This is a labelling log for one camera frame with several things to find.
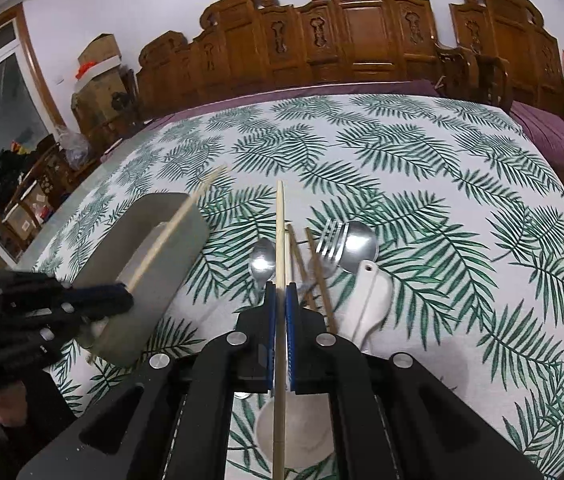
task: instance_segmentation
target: human hand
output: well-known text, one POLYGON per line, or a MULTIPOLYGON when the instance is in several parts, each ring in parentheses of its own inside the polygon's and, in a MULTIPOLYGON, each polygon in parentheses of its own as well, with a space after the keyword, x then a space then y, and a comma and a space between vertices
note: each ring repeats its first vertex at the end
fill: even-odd
POLYGON ((0 424, 7 428, 23 426, 28 416, 24 383, 11 384, 0 390, 0 424))

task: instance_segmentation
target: leaf print tablecloth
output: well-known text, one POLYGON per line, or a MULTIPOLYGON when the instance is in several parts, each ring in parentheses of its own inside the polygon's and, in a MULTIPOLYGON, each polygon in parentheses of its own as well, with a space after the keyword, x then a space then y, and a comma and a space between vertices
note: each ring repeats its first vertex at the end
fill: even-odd
MULTIPOLYGON (((38 270, 73 279, 114 222, 149 192, 193 190, 227 164, 200 201, 211 234, 142 356, 181 356, 228 332, 257 304, 248 255, 275 237, 275 181, 287 221, 319 232, 359 219, 380 240, 395 283, 369 338, 388 357, 412 353, 547 478, 564 469, 564 188, 502 111, 389 94, 313 96, 230 108, 171 123, 90 195, 52 240, 38 270)), ((354 284, 329 280, 340 317, 354 284)), ((122 370, 74 342, 52 370, 76 413, 122 370)), ((226 475, 270 478, 254 443, 265 396, 236 400, 226 475)), ((289 480, 337 475, 334 458, 289 480)))

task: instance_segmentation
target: metal screw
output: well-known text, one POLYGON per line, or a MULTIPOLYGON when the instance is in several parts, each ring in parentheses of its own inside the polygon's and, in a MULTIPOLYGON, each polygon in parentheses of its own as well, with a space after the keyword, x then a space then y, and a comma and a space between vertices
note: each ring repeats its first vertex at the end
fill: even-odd
POLYGON ((413 365, 413 357, 408 354, 395 354, 393 356, 393 364, 398 368, 411 368, 413 365))
POLYGON ((52 341, 55 339, 55 334, 50 330, 50 328, 41 329, 40 336, 42 336, 45 341, 52 341))
POLYGON ((318 336, 315 338, 315 341, 319 346, 333 346, 335 344, 335 341, 337 340, 335 339, 334 335, 329 334, 328 332, 324 332, 318 334, 318 336))
POLYGON ((151 368, 155 368, 156 370, 167 366, 170 362, 171 358, 166 354, 155 354, 149 359, 151 368))
POLYGON ((226 336, 226 341, 229 342, 229 345, 233 346, 243 345, 246 339, 246 334, 243 332, 231 332, 226 336))

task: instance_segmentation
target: light wooden chopstick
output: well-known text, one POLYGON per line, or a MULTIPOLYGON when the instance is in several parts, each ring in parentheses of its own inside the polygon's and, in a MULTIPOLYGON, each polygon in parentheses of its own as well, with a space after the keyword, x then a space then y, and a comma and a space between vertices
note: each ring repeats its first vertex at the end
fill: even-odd
MULTIPOLYGON (((137 287, 137 284, 142 279, 142 276, 146 273, 148 268, 151 266, 151 264, 159 254, 162 246, 174 233, 175 229, 177 229, 188 212, 194 206, 197 206, 198 200, 203 197, 204 194, 206 194, 214 180, 227 169, 228 168, 226 166, 220 166, 219 168, 212 170, 208 175, 206 175, 195 192, 189 195, 187 199, 184 200, 182 206, 178 208, 177 211, 175 211, 175 214, 171 217, 171 220, 169 220, 166 227, 164 227, 164 230, 153 242, 151 248, 146 252, 146 256, 144 256, 143 260, 140 262, 140 265, 137 267, 137 269, 135 269, 135 272, 132 274, 132 277, 130 277, 128 283, 126 283, 126 290, 128 290, 128 292, 130 292, 131 294, 134 292, 135 287, 137 287)), ((108 325, 106 325, 99 337, 95 339, 93 346, 89 349, 90 355, 86 359, 88 364, 93 363, 95 357, 97 356, 97 352, 102 348, 110 344, 121 342, 124 338, 126 338, 126 334, 124 333, 111 335, 111 331, 108 330, 108 325)))
MULTIPOLYGON (((295 260, 297 261, 297 267, 300 269, 300 277, 302 279, 302 283, 309 282, 309 274, 306 272, 306 268, 304 267, 304 260, 302 259, 302 253, 300 253, 300 247, 297 244, 297 238, 295 238, 295 230, 293 229, 292 224, 287 224, 286 229, 288 230, 288 237, 291 243, 291 251, 295 260)), ((304 293, 306 297, 306 303, 308 303, 309 308, 311 310, 318 310, 317 305, 315 304, 315 298, 313 298, 313 293, 311 290, 307 290, 304 293)))
POLYGON ((326 280, 324 280, 324 275, 322 273, 322 266, 319 262, 319 256, 315 250, 315 240, 313 239, 313 233, 307 227, 305 229, 306 240, 311 248, 311 261, 313 263, 313 272, 315 273, 315 280, 318 282, 319 291, 322 296, 322 302, 324 303, 324 311, 326 312, 327 330, 332 334, 337 333, 337 325, 335 324, 335 317, 333 316, 333 307, 331 304, 331 295, 329 294, 329 288, 326 286, 326 280))
POLYGON ((284 240, 284 184, 277 181, 275 198, 275 381, 273 401, 273 479, 284 480, 284 434, 286 433, 286 243, 284 240))

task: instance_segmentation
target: clear plastic bag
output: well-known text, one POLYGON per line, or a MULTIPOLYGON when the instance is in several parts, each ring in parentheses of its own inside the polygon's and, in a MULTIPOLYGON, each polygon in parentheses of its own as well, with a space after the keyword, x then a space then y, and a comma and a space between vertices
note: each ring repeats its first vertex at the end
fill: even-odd
POLYGON ((58 141, 66 152, 66 161, 73 170, 79 170, 88 160, 90 145, 82 134, 69 130, 66 126, 57 126, 58 141))

